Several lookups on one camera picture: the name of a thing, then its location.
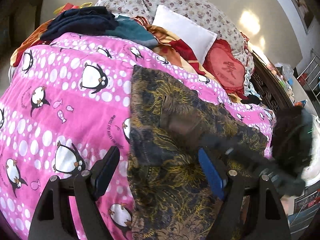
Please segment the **pink penguin blanket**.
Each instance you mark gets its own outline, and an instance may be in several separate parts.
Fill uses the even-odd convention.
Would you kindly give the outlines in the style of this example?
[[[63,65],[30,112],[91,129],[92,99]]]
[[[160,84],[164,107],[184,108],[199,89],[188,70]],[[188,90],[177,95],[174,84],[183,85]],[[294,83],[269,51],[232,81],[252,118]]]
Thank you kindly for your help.
[[[131,239],[127,182],[133,67],[169,73],[199,97],[272,137],[272,114],[233,103],[213,80],[167,62],[149,48],[110,36],[66,33],[28,48],[1,97],[1,215],[27,239],[48,179],[89,169],[111,146],[120,162],[98,208],[114,239]]]

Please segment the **navy blue folded clothing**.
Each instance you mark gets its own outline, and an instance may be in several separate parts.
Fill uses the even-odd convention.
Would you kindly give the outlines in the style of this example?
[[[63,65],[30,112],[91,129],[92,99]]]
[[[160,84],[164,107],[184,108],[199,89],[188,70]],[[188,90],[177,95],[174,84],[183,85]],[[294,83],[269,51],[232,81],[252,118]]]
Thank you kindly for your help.
[[[101,36],[119,25],[105,7],[86,7],[62,12],[48,25],[40,40],[52,41],[64,33]]]

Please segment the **red heart cushion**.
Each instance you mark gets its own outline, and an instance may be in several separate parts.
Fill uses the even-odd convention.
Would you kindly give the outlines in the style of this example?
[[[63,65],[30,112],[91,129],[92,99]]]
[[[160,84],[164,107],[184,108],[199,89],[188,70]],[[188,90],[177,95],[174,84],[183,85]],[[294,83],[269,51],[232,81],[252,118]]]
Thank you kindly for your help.
[[[228,94],[244,96],[245,67],[233,56],[227,41],[216,40],[202,66]]]

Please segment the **white square pillow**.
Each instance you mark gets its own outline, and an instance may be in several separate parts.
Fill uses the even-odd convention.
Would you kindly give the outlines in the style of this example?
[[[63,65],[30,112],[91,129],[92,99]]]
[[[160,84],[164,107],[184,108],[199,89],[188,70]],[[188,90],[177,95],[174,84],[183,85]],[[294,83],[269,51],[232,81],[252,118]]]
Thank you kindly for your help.
[[[208,51],[217,39],[216,33],[204,29],[164,5],[157,7],[152,25],[162,27],[177,35],[192,49],[200,64],[204,63]]]

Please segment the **dark floral patterned garment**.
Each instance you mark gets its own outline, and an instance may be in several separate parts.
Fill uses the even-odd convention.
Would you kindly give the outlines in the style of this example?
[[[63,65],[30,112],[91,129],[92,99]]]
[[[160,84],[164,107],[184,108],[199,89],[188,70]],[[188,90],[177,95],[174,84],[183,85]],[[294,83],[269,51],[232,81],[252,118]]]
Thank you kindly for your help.
[[[205,239],[221,202],[197,156],[202,132],[263,154],[266,137],[222,105],[202,101],[170,74],[135,66],[131,79],[127,179],[135,201],[133,239]]]

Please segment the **dark carved wooden headboard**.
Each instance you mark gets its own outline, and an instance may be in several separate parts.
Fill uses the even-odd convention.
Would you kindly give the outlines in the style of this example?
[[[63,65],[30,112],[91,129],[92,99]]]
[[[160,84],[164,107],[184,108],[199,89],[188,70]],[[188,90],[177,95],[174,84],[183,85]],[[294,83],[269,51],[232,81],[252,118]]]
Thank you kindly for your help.
[[[263,63],[262,59],[252,52],[254,72],[251,83],[262,98],[262,103],[277,113],[280,109],[293,107],[293,103],[276,77]]]

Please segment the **dark wooden side table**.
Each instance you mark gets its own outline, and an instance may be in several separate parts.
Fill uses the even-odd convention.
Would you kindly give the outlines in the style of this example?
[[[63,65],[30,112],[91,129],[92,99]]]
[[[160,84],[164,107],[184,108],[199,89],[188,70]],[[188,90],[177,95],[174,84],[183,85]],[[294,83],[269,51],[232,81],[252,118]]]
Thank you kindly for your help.
[[[35,8],[34,28],[37,29],[40,26],[43,0],[1,0],[1,54],[15,44],[15,14],[27,4]]]

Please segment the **teal folded clothing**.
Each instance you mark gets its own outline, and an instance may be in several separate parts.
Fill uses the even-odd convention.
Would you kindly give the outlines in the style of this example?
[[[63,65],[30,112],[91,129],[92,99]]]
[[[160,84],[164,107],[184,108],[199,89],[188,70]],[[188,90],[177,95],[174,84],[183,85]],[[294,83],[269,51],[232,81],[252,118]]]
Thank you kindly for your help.
[[[158,46],[158,41],[152,33],[134,19],[119,15],[116,17],[116,22],[118,22],[118,26],[114,30],[105,31],[105,35],[130,40],[149,49]]]

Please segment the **orange red floral blanket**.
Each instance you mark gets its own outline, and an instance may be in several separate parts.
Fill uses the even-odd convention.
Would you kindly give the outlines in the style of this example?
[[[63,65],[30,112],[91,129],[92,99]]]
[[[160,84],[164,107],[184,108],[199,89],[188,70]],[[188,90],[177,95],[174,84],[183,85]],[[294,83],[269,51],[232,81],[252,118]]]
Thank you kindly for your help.
[[[152,35],[158,41],[158,46],[152,49],[153,52],[157,54],[157,59],[162,61],[163,64],[172,63],[175,66],[182,67],[189,72],[194,72],[203,77],[205,81],[209,81],[213,78],[212,74],[207,72],[202,65],[197,61],[196,56],[192,49],[182,41],[175,34],[170,33],[166,29],[161,27],[156,27],[148,24],[148,22],[142,18],[133,18],[137,23],[143,26],[147,31],[152,33]],[[41,35],[47,30],[48,25],[52,22],[42,24],[38,27],[21,46],[15,50],[13,53],[10,63],[13,67],[18,66],[23,55],[28,55],[27,68],[31,68],[33,64],[33,56],[27,51],[28,48],[35,46],[37,44],[48,44],[51,41],[40,40]],[[76,34],[76,37],[82,38],[86,35]]]

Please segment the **red yellow shopping bag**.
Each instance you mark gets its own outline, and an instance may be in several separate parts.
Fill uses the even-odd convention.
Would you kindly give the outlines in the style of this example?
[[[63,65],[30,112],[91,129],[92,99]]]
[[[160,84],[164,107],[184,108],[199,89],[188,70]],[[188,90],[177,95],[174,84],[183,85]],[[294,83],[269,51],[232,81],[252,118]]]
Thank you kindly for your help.
[[[82,5],[73,5],[71,3],[66,3],[65,5],[57,8],[54,10],[54,15],[59,15],[64,11],[70,10],[70,9],[82,9],[82,8],[86,8],[86,7],[91,7],[92,6],[92,2],[86,2],[83,3]]]

